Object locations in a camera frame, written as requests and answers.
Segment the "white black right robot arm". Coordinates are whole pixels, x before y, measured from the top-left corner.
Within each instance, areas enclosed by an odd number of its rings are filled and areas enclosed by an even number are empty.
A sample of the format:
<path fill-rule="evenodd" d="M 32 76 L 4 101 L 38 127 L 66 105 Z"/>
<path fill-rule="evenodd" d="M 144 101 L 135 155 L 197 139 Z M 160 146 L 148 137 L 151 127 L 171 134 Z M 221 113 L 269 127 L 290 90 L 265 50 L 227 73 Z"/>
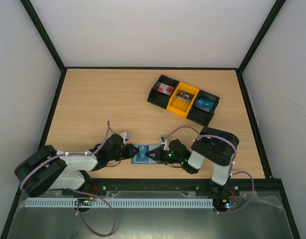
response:
<path fill-rule="evenodd" d="M 213 162 L 210 189 L 216 195 L 228 190 L 228 181 L 237 156 L 239 139 L 236 135 L 205 126 L 187 149 L 179 139 L 161 138 L 161 146 L 145 153 L 145 156 L 164 165 L 179 164 L 189 174 L 199 172 L 206 160 Z"/>

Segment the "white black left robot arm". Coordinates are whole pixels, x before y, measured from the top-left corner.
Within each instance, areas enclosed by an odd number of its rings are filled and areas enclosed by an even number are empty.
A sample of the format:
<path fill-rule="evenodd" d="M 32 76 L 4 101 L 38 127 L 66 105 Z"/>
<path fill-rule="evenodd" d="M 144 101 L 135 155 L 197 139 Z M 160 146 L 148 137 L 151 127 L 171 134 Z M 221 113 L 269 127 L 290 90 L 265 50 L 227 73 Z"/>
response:
<path fill-rule="evenodd" d="M 87 191 L 92 181 L 89 172 L 105 168 L 110 161 L 136 156 L 139 149 L 126 144 L 128 139 L 127 132 L 113 134 L 84 152 L 57 151 L 52 145 L 45 145 L 15 169 L 20 189 L 31 198 L 49 190 Z"/>

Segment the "teal leather card holder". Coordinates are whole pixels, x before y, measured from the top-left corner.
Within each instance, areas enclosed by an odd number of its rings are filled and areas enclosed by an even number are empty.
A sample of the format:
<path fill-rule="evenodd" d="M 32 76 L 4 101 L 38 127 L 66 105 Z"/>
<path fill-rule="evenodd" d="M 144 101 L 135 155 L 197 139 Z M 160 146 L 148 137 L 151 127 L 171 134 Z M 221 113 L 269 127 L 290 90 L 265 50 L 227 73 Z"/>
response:
<path fill-rule="evenodd" d="M 159 164 L 155 160 L 146 156 L 146 153 L 157 149 L 160 147 L 160 144 L 135 144 L 136 148 L 139 149 L 138 153 L 131 159 L 131 164 L 138 165 L 154 165 Z"/>

